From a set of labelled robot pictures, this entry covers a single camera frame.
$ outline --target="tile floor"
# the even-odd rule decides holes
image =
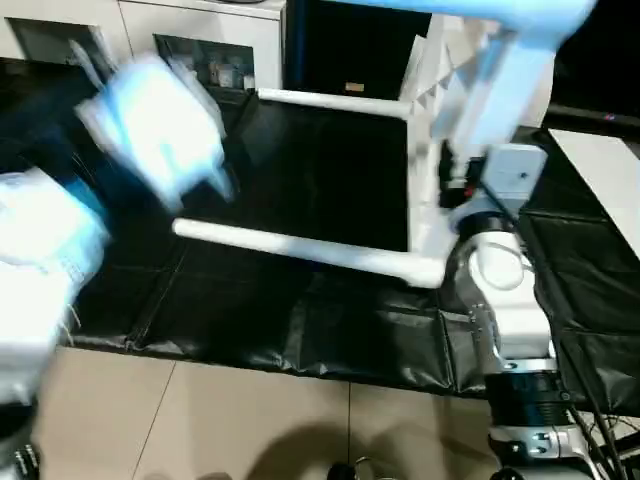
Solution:
[[[411,480],[486,480],[487,405],[60,348],[36,438],[44,480],[324,480],[362,455]]]

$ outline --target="white cabinet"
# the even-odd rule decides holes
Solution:
[[[0,56],[60,63],[69,38],[97,31],[118,61],[131,56],[116,0],[0,0]]]
[[[209,11],[121,2],[134,55],[159,50],[180,57],[203,83],[243,88],[243,81],[245,87],[254,81],[256,87],[281,88],[280,13],[260,18],[259,8],[207,3]],[[223,13],[234,8],[249,15]]]

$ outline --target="white pole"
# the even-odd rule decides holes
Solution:
[[[260,100],[293,103],[309,107],[346,110],[349,112],[368,113],[384,117],[395,117],[406,120],[411,112],[410,102],[396,100],[378,100],[376,98],[347,97],[344,95],[327,95],[324,93],[294,92],[274,88],[259,88]]]
[[[173,231],[181,237],[398,277],[416,287],[437,288],[444,278],[445,262],[442,259],[411,253],[357,247],[183,218],[173,222]]]

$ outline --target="blurred object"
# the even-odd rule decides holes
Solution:
[[[413,39],[426,35],[430,18],[326,0],[289,0],[283,88],[397,100]]]
[[[181,76],[156,57],[138,58],[78,108],[96,142],[172,211],[181,207],[180,197],[204,179],[224,197],[232,196],[221,168],[220,111],[187,70]]]

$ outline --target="cabinet door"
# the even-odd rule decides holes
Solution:
[[[0,56],[69,61],[69,39],[99,34],[117,61],[131,48],[116,0],[0,0]]]
[[[281,87],[277,20],[126,2],[121,9],[134,55],[173,57],[205,87]]]

